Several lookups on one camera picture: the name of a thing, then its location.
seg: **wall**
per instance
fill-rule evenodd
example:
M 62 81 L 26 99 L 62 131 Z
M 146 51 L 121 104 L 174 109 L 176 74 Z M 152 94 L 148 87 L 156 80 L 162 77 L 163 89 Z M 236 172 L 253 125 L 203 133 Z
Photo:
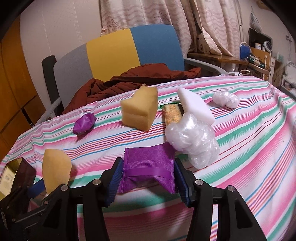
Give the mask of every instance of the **wall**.
M 35 0 L 22 14 L 22 48 L 32 81 L 45 108 L 51 105 L 41 61 L 66 53 L 101 33 L 98 0 Z
M 239 3 L 242 10 L 244 41 L 249 42 L 248 30 L 252 6 L 262 32 L 273 39 L 272 56 L 276 57 L 279 52 L 284 56 L 286 63 L 289 58 L 289 42 L 286 40 L 286 35 L 289 35 L 289 32 L 282 21 L 272 11 L 259 8 L 255 0 L 239 0 Z M 294 42 L 291 43 L 291 61 L 296 63 Z

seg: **plastic bag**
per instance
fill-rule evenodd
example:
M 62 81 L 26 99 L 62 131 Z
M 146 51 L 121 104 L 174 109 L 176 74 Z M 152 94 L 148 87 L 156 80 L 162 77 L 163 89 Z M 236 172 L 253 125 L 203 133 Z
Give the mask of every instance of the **plastic bag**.
M 239 105 L 240 99 L 231 94 L 229 91 L 216 91 L 213 94 L 212 100 L 220 106 L 227 106 L 228 108 L 236 108 Z
M 175 150 L 167 142 L 150 147 L 125 148 L 123 177 L 118 191 L 125 193 L 157 181 L 168 192 L 176 193 L 174 159 Z
M 96 121 L 96 117 L 93 113 L 87 113 L 80 117 L 74 124 L 73 133 L 80 134 L 90 130 Z
M 259 24 L 259 21 L 254 13 L 253 7 L 251 6 L 252 10 L 251 10 L 251 15 L 250 15 L 250 28 L 254 29 L 257 33 L 261 33 L 262 32 L 262 28 Z
M 197 169 L 214 163 L 220 153 L 214 130 L 190 112 L 184 113 L 180 122 L 169 124 L 165 136 L 177 151 L 188 154 L 190 163 Z

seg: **chair backrest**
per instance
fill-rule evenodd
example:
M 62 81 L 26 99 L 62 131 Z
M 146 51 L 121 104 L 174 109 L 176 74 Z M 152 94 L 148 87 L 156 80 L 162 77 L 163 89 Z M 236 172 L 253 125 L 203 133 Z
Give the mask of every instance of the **chair backrest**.
M 108 81 L 130 68 L 153 63 L 184 70 L 178 37 L 171 25 L 138 26 L 93 39 L 58 60 L 54 76 L 66 107 L 89 79 Z

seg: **sponge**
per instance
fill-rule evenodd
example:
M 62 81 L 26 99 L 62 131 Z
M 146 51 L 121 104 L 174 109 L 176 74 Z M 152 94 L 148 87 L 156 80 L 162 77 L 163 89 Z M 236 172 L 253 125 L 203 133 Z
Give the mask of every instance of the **sponge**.
M 71 168 L 71 158 L 62 150 L 45 150 L 42 175 L 47 194 L 50 194 L 61 184 L 68 184 Z
M 132 98 L 120 102 L 122 123 L 141 131 L 149 131 L 157 109 L 157 88 L 141 86 Z
M 215 117 L 203 99 L 190 90 L 179 88 L 177 91 L 184 112 L 191 112 L 196 119 L 209 125 L 215 122 Z

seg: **wooden cabinet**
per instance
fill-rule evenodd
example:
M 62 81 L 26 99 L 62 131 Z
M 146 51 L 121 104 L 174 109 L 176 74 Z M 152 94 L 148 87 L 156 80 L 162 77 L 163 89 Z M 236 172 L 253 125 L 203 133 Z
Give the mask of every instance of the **wooden cabinet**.
M 0 160 L 2 160 L 6 154 L 9 152 L 10 148 L 4 141 L 2 135 L 0 135 Z
M 8 82 L 20 108 L 37 95 L 20 40 L 20 17 L 2 39 L 2 58 Z
M 19 111 L 2 131 L 2 137 L 11 148 L 19 135 L 31 128 L 24 114 Z
M 9 122 L 9 120 L 18 112 L 20 109 L 17 101 L 12 93 L 12 90 L 8 84 L 5 70 L 2 62 L 2 52 L 0 43 L 0 131 Z
M 39 118 L 46 111 L 39 96 L 35 96 L 24 107 L 32 123 L 35 125 Z
M 265 58 L 266 58 L 266 64 L 268 65 L 268 67 L 270 66 L 270 58 L 271 58 L 270 53 L 260 49 L 253 48 L 253 47 L 251 47 L 251 51 L 252 51 L 252 54 L 254 54 L 257 58 L 259 58 L 259 60 L 263 63 L 265 62 Z M 268 76 L 270 75 L 269 71 L 267 73 L 268 74 L 263 75 L 263 79 L 266 81 L 268 80 Z
M 19 17 L 0 42 L 0 111 L 1 161 L 19 135 L 45 112 L 22 51 Z

